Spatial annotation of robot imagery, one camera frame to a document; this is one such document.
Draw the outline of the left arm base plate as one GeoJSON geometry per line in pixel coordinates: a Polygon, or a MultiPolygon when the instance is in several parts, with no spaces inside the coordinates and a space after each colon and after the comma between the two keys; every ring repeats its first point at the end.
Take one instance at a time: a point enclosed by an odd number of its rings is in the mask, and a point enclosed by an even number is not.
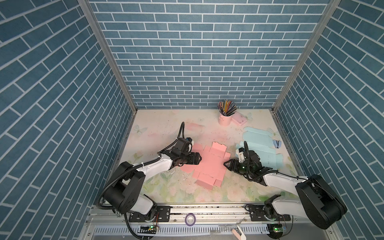
{"type": "Polygon", "coordinates": [[[152,207],[148,214],[143,215],[138,212],[133,212],[129,215],[130,223],[143,222],[169,222],[171,215],[171,206],[156,206],[152,207]]]}

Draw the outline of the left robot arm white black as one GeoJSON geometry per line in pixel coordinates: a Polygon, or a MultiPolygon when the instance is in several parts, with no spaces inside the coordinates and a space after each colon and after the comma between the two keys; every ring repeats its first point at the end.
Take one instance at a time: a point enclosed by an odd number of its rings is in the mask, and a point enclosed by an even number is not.
{"type": "Polygon", "coordinates": [[[158,174],[184,165],[198,165],[202,157],[194,153],[194,141],[185,137],[185,123],[182,122],[177,138],[158,152],[154,160],[132,165],[121,163],[96,198],[100,210],[112,210],[124,216],[131,235],[138,240],[150,240],[152,236],[140,236],[130,226],[128,214],[139,214],[145,221],[157,220],[158,204],[141,194],[146,180],[158,174]]]}

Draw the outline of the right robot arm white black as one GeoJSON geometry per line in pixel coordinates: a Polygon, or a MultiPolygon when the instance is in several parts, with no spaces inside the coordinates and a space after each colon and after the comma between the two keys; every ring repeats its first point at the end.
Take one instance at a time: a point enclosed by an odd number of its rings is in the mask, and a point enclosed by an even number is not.
{"type": "Polygon", "coordinates": [[[224,162],[224,166],[249,182],[294,195],[288,198],[277,194],[268,198],[262,208],[264,218],[268,221],[277,221],[283,216],[301,217],[326,230],[348,211],[342,198],[322,176],[291,176],[264,167],[259,155],[250,150],[247,143],[238,149],[238,159],[230,159],[224,162]]]}

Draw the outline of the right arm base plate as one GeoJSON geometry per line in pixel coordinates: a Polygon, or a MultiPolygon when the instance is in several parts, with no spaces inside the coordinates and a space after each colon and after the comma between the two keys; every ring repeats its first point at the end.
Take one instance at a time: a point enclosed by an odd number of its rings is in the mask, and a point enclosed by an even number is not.
{"type": "Polygon", "coordinates": [[[291,220],[290,215],[279,215],[272,208],[265,205],[246,204],[244,208],[249,212],[252,222],[287,222],[291,220]]]}

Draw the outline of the pink paper box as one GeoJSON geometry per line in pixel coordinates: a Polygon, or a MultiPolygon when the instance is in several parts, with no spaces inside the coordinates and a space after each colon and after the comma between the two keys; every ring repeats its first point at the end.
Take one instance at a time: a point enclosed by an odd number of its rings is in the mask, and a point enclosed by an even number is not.
{"type": "Polygon", "coordinates": [[[227,147],[217,142],[213,142],[211,147],[194,144],[192,152],[199,153],[202,160],[198,165],[183,165],[181,170],[192,173],[196,184],[203,188],[212,190],[214,186],[221,187],[227,170],[224,163],[231,157],[227,147]]]}

